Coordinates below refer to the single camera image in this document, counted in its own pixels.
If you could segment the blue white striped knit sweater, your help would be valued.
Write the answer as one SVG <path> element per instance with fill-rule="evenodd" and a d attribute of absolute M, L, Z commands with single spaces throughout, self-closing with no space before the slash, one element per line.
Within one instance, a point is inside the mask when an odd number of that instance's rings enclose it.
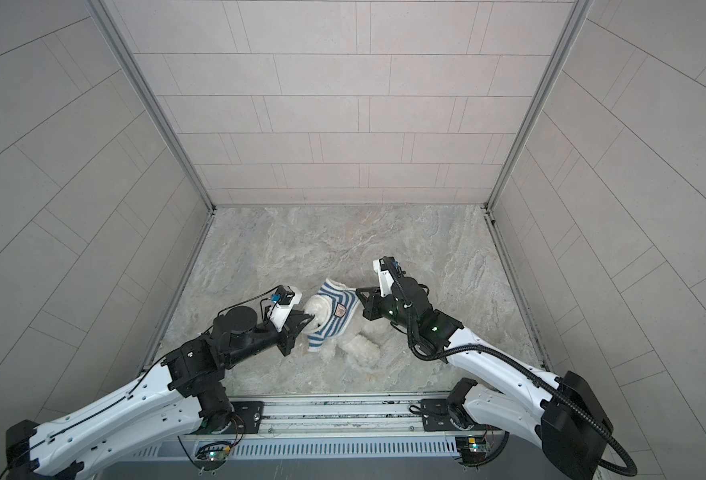
<path fill-rule="evenodd" d="M 353 288 L 327 278 L 304 305 L 304 312 L 313 316 L 303 330 L 308 339 L 308 350 L 318 352 L 328 340 L 342 335 L 360 305 Z"/>

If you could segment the white plush teddy bear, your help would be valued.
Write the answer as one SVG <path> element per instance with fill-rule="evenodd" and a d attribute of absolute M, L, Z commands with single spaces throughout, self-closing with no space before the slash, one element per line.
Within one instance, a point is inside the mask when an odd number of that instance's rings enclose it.
<path fill-rule="evenodd" d="M 328 340 L 318 352 L 325 361 L 331 361 L 340 350 L 351 364 L 358 364 L 364 368 L 374 367 L 382 357 L 382 347 L 372 340 L 374 331 L 369 327 L 370 322 L 361 314 L 360 305 L 346 331 L 333 339 Z"/>

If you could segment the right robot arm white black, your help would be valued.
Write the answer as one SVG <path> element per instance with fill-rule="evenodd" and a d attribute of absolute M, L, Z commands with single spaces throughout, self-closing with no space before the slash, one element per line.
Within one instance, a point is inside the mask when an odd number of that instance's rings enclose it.
<path fill-rule="evenodd" d="M 358 288 L 368 320 L 384 318 L 407 332 L 421 360 L 442 360 L 477 377 L 460 382 L 455 423 L 498 427 L 541 447 L 570 479 L 591 479 L 610 445 L 613 426 L 590 385 L 574 372 L 558 376 L 509 356 L 459 320 L 435 309 L 424 286 L 404 277 L 386 289 Z"/>

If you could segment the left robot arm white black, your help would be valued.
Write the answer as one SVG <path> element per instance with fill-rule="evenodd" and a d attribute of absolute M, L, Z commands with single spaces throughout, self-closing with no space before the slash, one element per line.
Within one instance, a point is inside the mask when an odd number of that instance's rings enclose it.
<path fill-rule="evenodd" d="M 4 479 L 85 479 L 156 442 L 244 429 L 222 383 L 228 370 L 271 347 L 289 355 L 313 317 L 282 307 L 280 323 L 235 307 L 163 356 L 138 379 L 47 423 L 6 432 Z"/>

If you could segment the white ventilation grille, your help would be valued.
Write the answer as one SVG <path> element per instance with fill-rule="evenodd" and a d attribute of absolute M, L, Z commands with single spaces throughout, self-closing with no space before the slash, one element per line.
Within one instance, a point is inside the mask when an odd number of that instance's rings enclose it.
<path fill-rule="evenodd" d="M 245 439 L 228 455 L 236 460 L 457 458 L 456 440 L 445 435 L 415 437 L 321 437 Z"/>

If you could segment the left green circuit board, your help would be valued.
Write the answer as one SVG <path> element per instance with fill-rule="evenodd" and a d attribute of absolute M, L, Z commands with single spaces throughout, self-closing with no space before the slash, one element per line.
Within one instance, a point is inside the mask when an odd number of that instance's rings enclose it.
<path fill-rule="evenodd" d="M 222 467 L 232 453 L 234 443 L 231 441 L 216 441 L 198 448 L 195 459 L 202 463 L 204 471 L 215 471 Z"/>

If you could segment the green circuit board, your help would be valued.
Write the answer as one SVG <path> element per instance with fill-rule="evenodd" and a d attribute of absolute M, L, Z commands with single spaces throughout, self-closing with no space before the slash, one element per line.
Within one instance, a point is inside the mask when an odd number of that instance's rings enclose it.
<path fill-rule="evenodd" d="M 232 453 L 234 443 L 231 441 L 216 441 L 198 448 L 195 459 L 202 463 L 204 471 L 215 471 L 222 467 Z"/>
<path fill-rule="evenodd" d="M 476 437 L 456 437 L 456 447 L 459 454 L 458 462 L 466 467 L 480 467 L 489 461 L 491 456 L 489 444 L 485 439 Z"/>

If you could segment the right green circuit board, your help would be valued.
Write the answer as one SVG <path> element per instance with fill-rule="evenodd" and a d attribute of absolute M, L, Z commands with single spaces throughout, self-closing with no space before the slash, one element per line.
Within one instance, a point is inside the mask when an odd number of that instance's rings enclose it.
<path fill-rule="evenodd" d="M 485 439 L 476 437 L 456 437 L 456 447 L 459 454 L 458 462 L 466 467 L 480 467 L 489 461 L 491 456 L 489 444 Z"/>

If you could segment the right corner aluminium profile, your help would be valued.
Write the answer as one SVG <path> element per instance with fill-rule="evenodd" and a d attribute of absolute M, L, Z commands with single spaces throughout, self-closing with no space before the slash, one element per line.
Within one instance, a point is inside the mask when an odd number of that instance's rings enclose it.
<path fill-rule="evenodd" d="M 563 69 L 569 52 L 579 35 L 580 29 L 586 21 L 591 5 L 592 1 L 590 0 L 578 0 L 575 1 L 572 6 L 524 120 L 514 138 L 509 154 L 501 170 L 500 177 L 496 181 L 489 201 L 486 204 L 486 210 L 489 214 L 494 212 L 501 200 L 503 191 L 512 175 L 516 162 L 522 154 L 526 141 L 531 135 L 546 100 L 556 83 L 558 75 Z"/>

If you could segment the corner aluminium profile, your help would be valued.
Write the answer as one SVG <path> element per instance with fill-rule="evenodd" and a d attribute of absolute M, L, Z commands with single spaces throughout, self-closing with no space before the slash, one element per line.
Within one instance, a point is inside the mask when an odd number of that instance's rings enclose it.
<path fill-rule="evenodd" d="M 127 42 L 120 33 L 113 16 L 107 8 L 106 3 L 100 0 L 86 0 L 85 4 L 96 23 L 97 28 L 100 30 L 105 41 L 116 57 L 116 60 L 123 69 L 130 85 L 133 87 L 140 101 L 143 103 L 151 121 L 154 123 L 162 139 L 179 163 L 183 172 L 193 184 L 194 189 L 197 191 L 199 197 L 209 211 L 209 214 L 212 215 L 216 211 L 216 206 L 209 197 L 200 176 L 196 172 L 189 156 L 185 152 L 177 134 L 174 132 L 172 124 L 164 113 L 158 98 L 152 92 L 152 89 L 143 75 L 138 62 L 130 51 Z"/>
<path fill-rule="evenodd" d="M 556 83 L 558 75 L 563 69 L 569 52 L 579 35 L 580 29 L 586 21 L 591 5 L 592 1 L 590 0 L 578 0 L 575 1 L 572 6 L 524 120 L 514 138 L 509 154 L 501 170 L 500 177 L 496 181 L 489 201 L 486 204 L 486 210 L 489 214 L 494 212 L 501 200 L 503 191 L 512 175 L 516 162 L 522 154 L 526 141 L 531 135 L 546 100 Z"/>

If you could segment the left corner aluminium profile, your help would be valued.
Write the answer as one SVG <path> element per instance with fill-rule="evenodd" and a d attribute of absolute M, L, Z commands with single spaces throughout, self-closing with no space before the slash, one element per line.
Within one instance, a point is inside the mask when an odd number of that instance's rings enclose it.
<path fill-rule="evenodd" d="M 172 124 L 164 113 L 158 98 L 152 92 L 152 89 L 143 75 L 138 62 L 130 51 L 127 42 L 120 33 L 113 16 L 107 8 L 106 3 L 100 0 L 86 0 L 85 4 L 96 23 L 97 28 L 100 30 L 105 41 L 116 57 L 116 60 L 123 69 L 130 85 L 133 87 L 140 101 L 143 103 L 151 121 L 154 123 L 162 139 L 179 163 L 183 172 L 193 184 L 194 189 L 197 191 L 199 197 L 209 211 L 209 214 L 212 215 L 216 211 L 216 206 L 209 197 L 200 176 L 196 172 L 189 156 L 185 152 L 177 134 L 174 132 Z"/>

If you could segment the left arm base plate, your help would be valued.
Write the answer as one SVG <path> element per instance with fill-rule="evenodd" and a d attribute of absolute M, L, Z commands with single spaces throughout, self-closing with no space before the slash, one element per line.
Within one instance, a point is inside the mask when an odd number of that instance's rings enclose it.
<path fill-rule="evenodd" d="M 264 408 L 262 401 L 236 401 L 225 409 L 204 411 L 202 423 L 193 435 L 257 434 Z"/>

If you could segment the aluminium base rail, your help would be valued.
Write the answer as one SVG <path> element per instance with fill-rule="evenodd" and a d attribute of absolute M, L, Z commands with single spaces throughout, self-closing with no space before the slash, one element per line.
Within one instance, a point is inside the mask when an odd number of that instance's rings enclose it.
<path fill-rule="evenodd" d="M 449 417 L 447 392 L 286 395 L 233 397 L 238 417 L 225 430 L 207 433 L 202 426 L 184 440 L 243 441 L 294 437 L 426 436 L 464 431 Z"/>

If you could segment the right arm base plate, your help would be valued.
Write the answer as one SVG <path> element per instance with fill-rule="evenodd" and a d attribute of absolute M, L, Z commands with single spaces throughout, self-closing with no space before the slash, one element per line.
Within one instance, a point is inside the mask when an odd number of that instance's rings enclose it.
<path fill-rule="evenodd" d="M 411 405 L 409 411 L 422 420 L 426 432 L 485 432 L 493 426 L 477 423 L 446 399 L 426 398 Z"/>

